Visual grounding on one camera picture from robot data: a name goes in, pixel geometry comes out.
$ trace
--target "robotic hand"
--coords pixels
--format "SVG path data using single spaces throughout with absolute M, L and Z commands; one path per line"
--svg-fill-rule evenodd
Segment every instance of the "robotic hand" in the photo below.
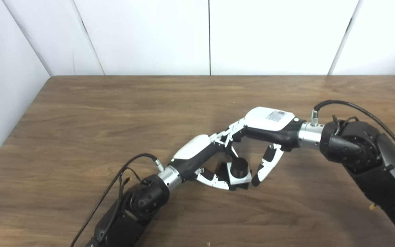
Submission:
M 342 164 L 367 199 L 382 208 L 395 225 L 395 145 L 386 134 L 356 117 L 345 121 L 334 117 L 332 122 L 318 124 L 320 108 L 332 103 L 362 111 L 395 140 L 395 135 L 379 119 L 347 102 L 325 101 L 318 104 L 312 111 L 311 122 L 286 111 L 254 108 L 225 131 L 211 136 L 196 136 L 174 155 L 165 169 L 153 158 L 160 173 L 143 179 L 124 192 L 97 224 L 94 236 L 86 246 L 133 246 L 155 214 L 168 202 L 171 191 L 181 183 L 198 180 L 226 190 L 234 190 L 236 186 L 249 182 L 258 186 L 283 152 L 294 148 L 318 150 L 329 161 Z M 239 158 L 232 147 L 233 142 L 244 136 L 271 143 L 254 177 L 247 162 Z M 218 151 L 232 157 L 232 162 L 226 164 L 228 176 L 224 178 L 221 173 L 201 168 Z

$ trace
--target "black wire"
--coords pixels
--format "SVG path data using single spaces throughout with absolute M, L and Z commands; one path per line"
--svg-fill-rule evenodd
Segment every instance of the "black wire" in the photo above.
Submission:
M 348 122 L 350 122 L 350 120 L 353 120 L 353 119 L 354 119 L 356 122 L 359 121 L 359 118 L 356 117 L 356 116 L 354 116 L 354 117 L 349 117 L 349 118 L 344 122 L 344 125 L 348 124 Z
M 141 182 L 141 178 L 138 176 L 138 174 L 132 168 L 128 167 L 127 169 L 131 170 L 133 172 L 133 174 L 135 175 L 135 178 L 137 178 L 137 180 Z
M 330 104 L 341 104 L 341 105 L 347 105 L 347 106 L 350 106 L 352 108 L 355 108 L 356 110 L 360 111 L 361 113 L 363 113 L 363 114 L 367 115 L 368 117 L 370 117 L 371 119 L 373 119 L 395 141 L 395 134 L 380 119 L 378 119 L 375 115 L 373 115 L 369 111 L 365 110 L 364 108 L 362 108 L 362 107 L 360 107 L 358 105 L 355 105 L 353 103 L 350 103 L 350 102 L 347 102 L 347 101 L 342 101 L 342 100 L 326 100 L 326 101 L 323 101 L 323 102 L 315 105 L 315 107 L 313 109 L 315 111 L 319 111 L 323 106 L 330 105 Z
M 103 240 L 105 240 L 106 238 L 106 233 L 109 231 L 109 229 L 111 228 L 112 224 L 114 223 L 115 217 L 118 214 L 118 211 L 120 210 L 120 206 L 121 206 L 121 200 L 122 200 L 122 196 L 123 196 L 123 189 L 124 186 L 127 184 L 127 182 L 130 181 L 130 178 L 126 178 L 126 180 L 124 181 L 124 183 L 122 182 L 122 177 L 119 176 L 119 189 L 118 189 L 118 199 L 117 199 L 117 204 L 116 207 L 114 209 L 114 213 L 112 214 L 111 220 L 108 223 L 108 226 L 105 228 L 105 234 L 103 234 L 102 236 L 100 236 L 100 240 L 98 241 L 99 243 L 102 243 Z
M 83 223 L 82 228 L 80 229 L 80 231 L 75 235 L 73 241 L 71 242 L 71 247 L 74 247 L 75 243 L 77 242 L 77 239 L 80 237 L 80 235 L 82 234 L 83 230 L 86 228 L 86 226 L 88 225 L 89 221 L 92 219 L 92 217 L 94 216 L 94 213 L 97 211 L 98 207 L 100 206 L 100 204 L 103 202 L 103 200 L 105 199 L 106 195 L 108 194 L 108 192 L 111 190 L 112 186 L 114 185 L 114 183 L 117 181 L 118 177 L 121 176 L 123 174 L 123 172 L 126 170 L 127 166 L 129 166 L 130 163 L 132 163 L 132 161 L 136 160 L 137 158 L 140 157 L 149 157 L 151 158 L 153 161 L 157 161 L 158 158 L 152 154 L 149 153 L 140 153 L 139 155 L 133 156 L 133 158 L 131 158 L 128 162 L 126 162 L 126 164 L 124 164 L 123 167 L 121 167 L 121 169 L 119 170 L 119 172 L 117 173 L 117 175 L 112 179 L 111 183 L 109 184 L 109 186 L 106 188 L 105 192 L 103 192 L 103 195 L 100 197 L 100 199 L 98 200 L 98 202 L 95 204 L 94 209 L 91 211 L 91 213 L 89 214 L 88 218 L 86 219 L 85 223 Z
M 338 134 L 340 131 L 340 121 L 337 119 L 335 114 L 332 115 L 333 122 L 336 124 L 336 131 L 334 134 Z

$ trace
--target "wooden table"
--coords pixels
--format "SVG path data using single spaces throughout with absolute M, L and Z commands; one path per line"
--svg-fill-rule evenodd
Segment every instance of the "wooden table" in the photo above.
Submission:
M 361 105 L 395 132 L 395 77 L 53 77 L 0 149 L 0 246 L 69 246 L 137 153 L 167 164 L 194 136 L 224 130 L 256 106 L 309 119 L 312 107 L 330 98 Z M 368 120 L 338 105 L 323 108 L 320 121 L 331 114 Z M 255 171 L 266 146 L 244 140 L 236 149 Z M 225 160 L 216 155 L 205 167 Z M 157 172 L 144 159 L 132 167 L 142 177 Z M 116 191 L 77 246 L 92 236 Z M 314 150 L 293 150 L 257 188 L 183 184 L 138 245 L 395 246 L 395 227 L 369 205 L 341 165 Z

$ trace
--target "white panel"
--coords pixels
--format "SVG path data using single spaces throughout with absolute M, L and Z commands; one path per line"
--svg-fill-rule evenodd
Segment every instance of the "white panel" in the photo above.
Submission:
M 76 0 L 106 75 L 209 75 L 207 0 Z
M 395 0 L 364 0 L 334 75 L 395 75 Z
M 210 0 L 212 75 L 325 75 L 357 0 Z
M 0 1 L 0 146 L 48 78 Z
M 72 0 L 4 0 L 52 75 L 103 75 Z

